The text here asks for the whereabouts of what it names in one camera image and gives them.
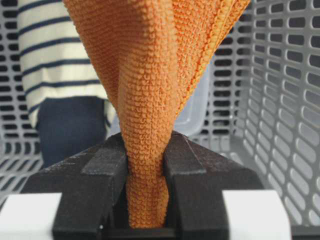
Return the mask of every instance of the orange microfiber cloth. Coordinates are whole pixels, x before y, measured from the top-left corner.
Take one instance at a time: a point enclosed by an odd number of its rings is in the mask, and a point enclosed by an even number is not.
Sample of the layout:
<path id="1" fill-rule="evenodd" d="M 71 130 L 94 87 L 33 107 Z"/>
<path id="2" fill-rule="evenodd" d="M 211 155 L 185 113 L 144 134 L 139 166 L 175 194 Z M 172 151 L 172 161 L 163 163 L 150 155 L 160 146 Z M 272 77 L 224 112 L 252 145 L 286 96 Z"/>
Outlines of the orange microfiber cloth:
<path id="1" fill-rule="evenodd" d="M 128 155 L 132 228 L 163 225 L 162 159 L 174 121 L 250 0 L 64 0 Z"/>

